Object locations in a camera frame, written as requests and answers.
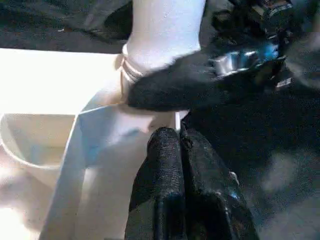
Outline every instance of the white plastic tray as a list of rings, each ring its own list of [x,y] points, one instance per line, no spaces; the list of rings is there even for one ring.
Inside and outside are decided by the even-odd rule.
[[[64,152],[40,239],[123,239],[133,181],[150,134],[174,120],[172,113],[155,117],[125,105],[81,113]]]

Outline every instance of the black cloth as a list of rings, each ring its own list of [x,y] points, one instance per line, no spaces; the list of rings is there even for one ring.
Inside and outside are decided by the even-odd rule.
[[[260,239],[320,239],[318,96],[266,95],[185,121],[237,174]]]
[[[127,240],[186,240],[185,189],[178,134],[156,130],[132,187]]]

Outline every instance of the black fabric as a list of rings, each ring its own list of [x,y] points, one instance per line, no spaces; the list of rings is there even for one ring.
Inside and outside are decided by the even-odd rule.
[[[55,19],[1,9],[0,5],[0,48],[107,54],[122,51],[124,42],[106,42],[80,30],[61,31],[64,28]]]
[[[319,97],[268,95],[185,121],[237,174],[260,239],[320,238]]]
[[[108,17],[126,5],[132,12],[130,0],[3,0],[1,5],[13,12],[52,19],[73,29],[92,32],[105,38],[109,38],[105,33]],[[130,15],[124,15],[120,24],[126,19],[131,20]]]
[[[194,129],[183,129],[181,143],[188,236],[258,240],[237,180],[208,140]]]
[[[171,128],[156,130],[132,187],[128,240],[184,240],[185,190],[179,136]]]
[[[39,0],[35,3],[15,0],[0,2],[0,48],[107,54],[122,52],[122,47],[132,30],[132,1],[82,0],[81,8],[87,5],[88,9],[79,15],[67,7],[74,5],[75,8],[79,8],[78,0],[67,1],[67,4],[64,2],[60,0]],[[86,13],[90,9],[93,20],[89,21],[91,25],[86,27],[84,22],[85,18],[89,18]],[[202,21],[200,31],[202,46],[206,46],[215,34],[210,20],[208,15],[204,16]]]

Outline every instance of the white pipe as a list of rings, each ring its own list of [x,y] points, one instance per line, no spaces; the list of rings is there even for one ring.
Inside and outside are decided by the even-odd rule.
[[[200,50],[206,0],[133,0],[133,28],[123,47],[123,79],[132,82]]]

